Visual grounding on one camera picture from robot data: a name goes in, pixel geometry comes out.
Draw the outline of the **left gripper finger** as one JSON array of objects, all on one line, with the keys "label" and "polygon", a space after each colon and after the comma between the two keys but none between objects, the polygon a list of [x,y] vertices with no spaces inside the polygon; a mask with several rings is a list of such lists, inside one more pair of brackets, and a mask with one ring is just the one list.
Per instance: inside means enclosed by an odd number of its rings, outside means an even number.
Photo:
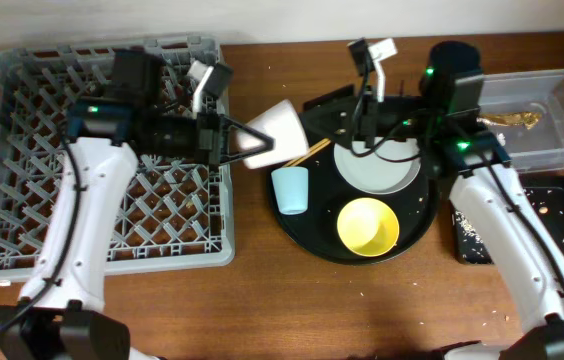
[{"label": "left gripper finger", "polygon": [[246,160],[250,157],[257,156],[274,147],[275,141],[268,136],[258,138],[253,135],[242,135],[235,137],[236,152],[223,152],[221,154],[221,164],[229,164]]},{"label": "left gripper finger", "polygon": [[273,139],[256,130],[255,128],[241,123],[228,115],[221,114],[219,116],[221,133],[224,138],[229,139],[231,134],[235,134],[238,144],[244,146],[272,146]]}]

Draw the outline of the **pink cup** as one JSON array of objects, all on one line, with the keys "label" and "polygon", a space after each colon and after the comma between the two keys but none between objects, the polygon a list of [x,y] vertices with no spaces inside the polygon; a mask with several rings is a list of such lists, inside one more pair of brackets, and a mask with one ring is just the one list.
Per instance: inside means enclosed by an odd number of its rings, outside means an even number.
[{"label": "pink cup", "polygon": [[243,161],[249,169],[288,162],[306,155],[308,140],[295,108],[289,100],[283,100],[247,123],[270,136],[274,141],[271,151]]}]

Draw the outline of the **light blue cup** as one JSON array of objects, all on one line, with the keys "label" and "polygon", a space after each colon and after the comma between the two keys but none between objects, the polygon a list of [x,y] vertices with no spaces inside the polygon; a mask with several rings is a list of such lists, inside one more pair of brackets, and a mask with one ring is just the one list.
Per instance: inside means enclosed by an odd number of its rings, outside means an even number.
[{"label": "light blue cup", "polygon": [[281,167],[271,173],[278,210],[298,215],[308,209],[309,171],[304,167]]}]

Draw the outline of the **grey round plate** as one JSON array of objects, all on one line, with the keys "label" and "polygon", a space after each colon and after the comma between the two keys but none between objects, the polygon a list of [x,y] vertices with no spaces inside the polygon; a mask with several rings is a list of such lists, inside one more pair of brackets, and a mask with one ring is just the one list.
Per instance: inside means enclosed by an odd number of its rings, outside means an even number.
[{"label": "grey round plate", "polygon": [[388,195],[406,188],[420,171],[420,160],[392,163],[388,159],[410,158],[418,153],[415,139],[404,142],[387,140],[376,152],[358,158],[348,149],[334,146],[335,166],[352,187],[374,195]]}]

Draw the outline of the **yellow bowl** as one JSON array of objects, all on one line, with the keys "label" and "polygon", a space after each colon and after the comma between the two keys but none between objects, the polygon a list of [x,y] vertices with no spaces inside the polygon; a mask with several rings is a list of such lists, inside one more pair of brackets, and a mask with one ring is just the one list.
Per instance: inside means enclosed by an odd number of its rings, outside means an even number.
[{"label": "yellow bowl", "polygon": [[336,230],[347,250],[371,258],[385,255],[397,245],[400,223],[386,203],[363,197],[348,202],[340,210]]}]

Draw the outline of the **food scraps with rice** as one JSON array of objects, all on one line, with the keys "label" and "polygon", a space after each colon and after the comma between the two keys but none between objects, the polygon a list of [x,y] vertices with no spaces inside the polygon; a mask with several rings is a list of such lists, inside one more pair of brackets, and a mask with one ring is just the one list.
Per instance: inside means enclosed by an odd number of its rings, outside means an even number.
[{"label": "food scraps with rice", "polygon": [[[524,193],[553,239],[564,251],[564,210],[556,203],[557,191],[550,188],[527,187]],[[457,231],[460,253],[467,256],[477,255],[479,258],[486,257],[487,251],[480,235],[461,211],[454,210],[452,223]]]}]

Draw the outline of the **gold snack wrapper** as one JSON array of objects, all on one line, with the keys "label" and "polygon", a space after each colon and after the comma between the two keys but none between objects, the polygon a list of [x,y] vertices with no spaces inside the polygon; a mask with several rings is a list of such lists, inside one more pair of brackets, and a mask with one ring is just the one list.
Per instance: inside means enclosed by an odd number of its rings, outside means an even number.
[{"label": "gold snack wrapper", "polygon": [[489,126],[513,127],[523,126],[532,129],[542,119],[538,112],[517,112],[506,114],[481,114],[477,120]]}]

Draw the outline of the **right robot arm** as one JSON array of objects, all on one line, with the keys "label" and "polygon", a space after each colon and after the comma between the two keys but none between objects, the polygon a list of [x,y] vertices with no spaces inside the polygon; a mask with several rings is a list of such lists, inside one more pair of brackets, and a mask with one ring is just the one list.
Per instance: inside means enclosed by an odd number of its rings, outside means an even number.
[{"label": "right robot arm", "polygon": [[564,359],[564,255],[531,206],[511,159],[479,119],[479,51],[444,41],[430,51],[415,96],[347,86],[305,103],[307,128],[368,152],[385,140],[415,139],[433,178],[452,177],[452,205],[477,230],[512,295],[523,330],[509,346],[479,341],[438,351],[441,359]]}]

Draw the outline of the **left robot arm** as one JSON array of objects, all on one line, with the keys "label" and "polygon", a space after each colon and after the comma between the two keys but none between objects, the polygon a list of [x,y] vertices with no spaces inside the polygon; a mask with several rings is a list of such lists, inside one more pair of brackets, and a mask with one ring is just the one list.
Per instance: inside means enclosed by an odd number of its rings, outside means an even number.
[{"label": "left robot arm", "polygon": [[193,61],[189,115],[159,100],[165,62],[142,50],[118,51],[108,83],[79,98],[59,131],[61,186],[32,275],[14,305],[0,305],[0,352],[9,359],[138,359],[128,327],[103,312],[106,256],[115,220],[143,155],[222,166],[237,122],[202,110],[233,71]]}]

